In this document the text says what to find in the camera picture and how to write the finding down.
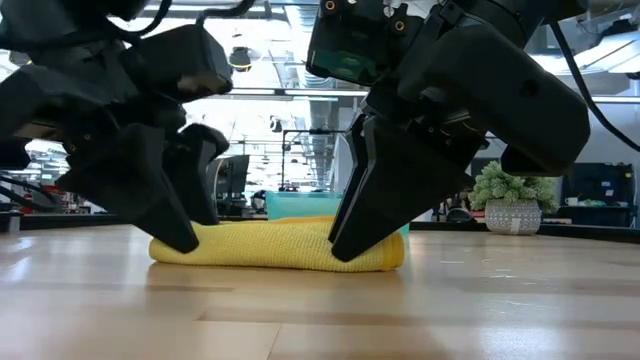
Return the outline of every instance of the cable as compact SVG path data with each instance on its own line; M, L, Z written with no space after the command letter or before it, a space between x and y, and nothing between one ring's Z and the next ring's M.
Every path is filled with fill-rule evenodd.
M251 9L251 7L253 7L254 3L255 0L242 0L238 5L229 9L205 9L200 13L200 15L198 15L196 25L204 26L204 22L210 17L231 18L244 15L249 11L249 9Z
M578 68L578 64L576 64L576 60L573 58L573 54L571 53L571 48L567 43L567 39L564 37L562 33L562 29L560 29L560 25L557 22L552 22L549 24L551 26L551 30L553 31L553 35L558 40L558 45L560 45L560 50L564 55L567 64L569 65L569 70L571 70L571 75L573 75L576 84L578 85L578 89L580 90L580 94L584 98L584 101L587 103L589 110L593 112L596 119L602 124L602 126L607 129L611 134L620 139L627 146L632 148L635 151L640 152L640 146L633 142L633 140L629 139L625 134L623 134L620 130L618 130L613 124L607 120L607 117L604 116L600 108L593 102L591 98L591 94L589 93L589 89L587 88L587 84L584 82L582 78L582 74L580 73L580 69Z
M36 210L36 211L41 211L41 212L53 212L56 207L55 204L57 203L56 198L53 197L53 195L51 195L48 191L46 191L45 189L39 187L39 186L34 186L29 184L28 182L25 181L20 181L20 180L14 180L10 177L6 177L6 176L0 176L0 181L4 181L6 183L9 184L13 184L13 185L18 185L18 186L22 186L25 187L29 190L38 192L42 195L44 195L45 198L47 198L47 200L49 200L51 202L51 206L46 206L46 205L41 205L38 203L35 203L31 200L27 200L24 197L16 194L15 192L0 186L0 195L4 195L7 198L9 198L9 200L14 201L24 207L28 207L30 209Z
M105 29L102 31L74 32L58 38L42 41L15 40L5 35L0 35L0 49L17 52L46 51L115 39L135 43L141 36L152 32L160 25L162 20L167 16L171 4L172 0L162 0L153 21L142 30L128 31L121 29L105 17Z

